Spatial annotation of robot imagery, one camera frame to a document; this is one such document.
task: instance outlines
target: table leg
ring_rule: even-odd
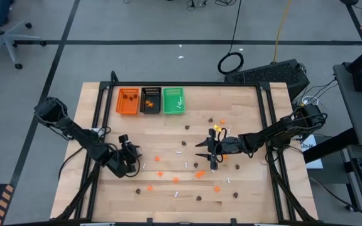
[[[304,152],[305,163],[310,163],[317,159],[331,154],[335,151],[340,151],[350,144],[358,144],[356,132],[350,128],[337,136],[334,136],[323,143],[317,144]]]

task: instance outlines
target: black metal frame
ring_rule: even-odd
[[[107,126],[108,123],[108,115],[111,108],[111,97],[112,92],[114,90],[114,86],[216,86],[216,87],[255,87],[256,88],[256,94],[258,96],[258,104],[259,104],[259,110],[260,110],[260,116],[261,116],[261,123],[263,128],[267,127],[267,121],[266,121],[266,114],[265,114],[265,106],[263,103],[263,96],[261,90],[264,89],[266,91],[266,97],[269,105],[270,110],[270,116],[271,116],[271,122],[276,123],[276,113],[275,108],[273,106],[273,99],[272,99],[272,93],[270,90],[270,85],[268,82],[261,82],[261,83],[224,83],[224,82],[119,82],[117,79],[117,76],[114,72],[111,74],[111,81],[110,82],[100,82],[99,86],[99,93],[97,95],[97,102],[96,102],[96,108],[94,112],[94,118],[93,118],[93,127],[97,127],[98,118],[100,114],[100,108],[101,108],[101,102],[102,102],[102,96],[106,89],[108,89],[108,95],[107,95],[107,101],[106,101],[106,107],[104,109],[104,117],[102,122],[102,127]],[[266,151],[268,155],[269,161],[273,161],[273,153],[270,151],[273,148],[271,147],[270,143],[266,144]],[[90,168],[91,158],[89,155],[86,156],[85,159],[85,166],[84,170],[82,172],[82,181],[81,186],[85,183],[86,178],[89,174],[89,168]],[[270,171],[272,170],[272,167],[275,167],[274,164],[269,164]],[[279,168],[282,173],[283,181],[286,184],[287,188],[289,189],[289,183],[288,183],[288,176],[287,176],[287,169],[285,166],[285,160],[283,157],[283,153],[280,153],[279,156]],[[94,201],[96,199],[96,191],[97,191],[97,183],[98,183],[98,176],[99,173],[97,172],[96,179],[92,183],[92,189],[90,191],[90,199],[87,206],[87,216],[86,219],[88,222],[92,219],[93,209],[94,209]],[[277,179],[274,177],[271,177],[271,183],[273,187],[273,196],[275,198],[275,207],[276,207],[276,213],[277,213],[277,219],[278,223],[288,224],[288,225],[308,225],[309,223],[311,225],[319,225],[319,222],[298,222],[295,218],[295,210],[291,202],[287,199],[287,206],[288,206],[288,214],[289,214],[289,220],[285,220],[283,217],[283,209],[282,209],[282,201],[280,199],[280,193],[279,193],[279,185],[277,183]],[[82,211],[83,201],[81,200],[79,202],[79,205],[76,209],[76,213],[74,218],[78,219],[80,218],[80,213]],[[174,225],[174,223],[154,223],[155,225]],[[193,225],[253,225],[253,223],[237,223],[237,220],[235,218],[230,219],[230,223],[192,223]],[[153,219],[147,218],[145,223],[131,223],[131,222],[116,222],[116,225],[146,225],[150,226],[153,225]]]

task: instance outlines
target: chair wheel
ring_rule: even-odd
[[[15,65],[15,68],[18,69],[18,70],[21,70],[21,69],[23,68],[23,66],[22,66],[22,64],[17,63],[17,64]]]

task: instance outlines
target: wooden tabletop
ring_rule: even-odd
[[[98,83],[84,83],[74,121],[90,128],[96,105]],[[195,145],[205,140],[214,124],[230,130],[228,136],[262,130],[258,98],[254,87],[184,87],[185,108],[182,115],[122,116],[115,112],[118,90],[115,87],[108,126],[112,132],[106,142],[119,146],[118,136],[127,134],[129,140],[141,146],[141,164],[146,164],[134,178],[117,178],[102,168],[96,193],[93,221],[95,222],[194,222],[277,223],[269,167],[265,161],[265,148],[260,148],[252,159],[246,154],[228,155],[219,163],[219,169],[210,170],[209,162],[195,153],[207,153],[206,147]],[[291,113],[292,108],[285,83],[271,83],[271,92],[277,118]],[[103,96],[99,123],[102,122],[107,92]],[[263,92],[268,124],[268,104]],[[298,142],[292,146],[300,148]],[[80,145],[70,141],[65,159]],[[51,217],[56,217],[71,202],[79,190],[85,159],[82,151],[64,167],[58,184]],[[317,218],[314,198],[301,153],[288,149],[284,152],[290,187],[302,206]],[[205,175],[196,178],[198,171]],[[288,219],[285,196],[280,189],[284,217]],[[82,216],[89,194],[84,199]]]

